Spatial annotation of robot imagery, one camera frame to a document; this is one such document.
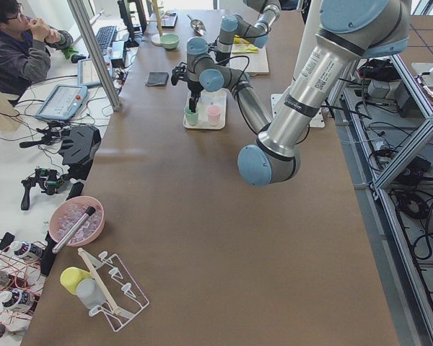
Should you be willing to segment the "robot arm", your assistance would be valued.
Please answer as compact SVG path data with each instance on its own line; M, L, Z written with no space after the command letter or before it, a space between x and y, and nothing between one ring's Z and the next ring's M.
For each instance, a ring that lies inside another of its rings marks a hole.
M236 14L226 15L214 44L201 37L189 39L187 60L173 69L171 82L186 82L191 111L196 110L202 91L231 91L257 136L255 144L239 152L239 173L250 185L266 186L287 181L297 173L299 137L351 62L406 49L411 2L323 1L315 47L275 115L262 105L248 75L227 65L235 36L261 48L281 14L278 1L249 1L248 6L260 15L255 24Z
M219 35L215 43L215 58L219 65L226 66L232 52L235 36L239 36L263 48L268 41L272 24L280 17L281 4L278 0L247 0L244 4L256 10L260 16L255 24L250 24L239 14L229 14L222 17Z

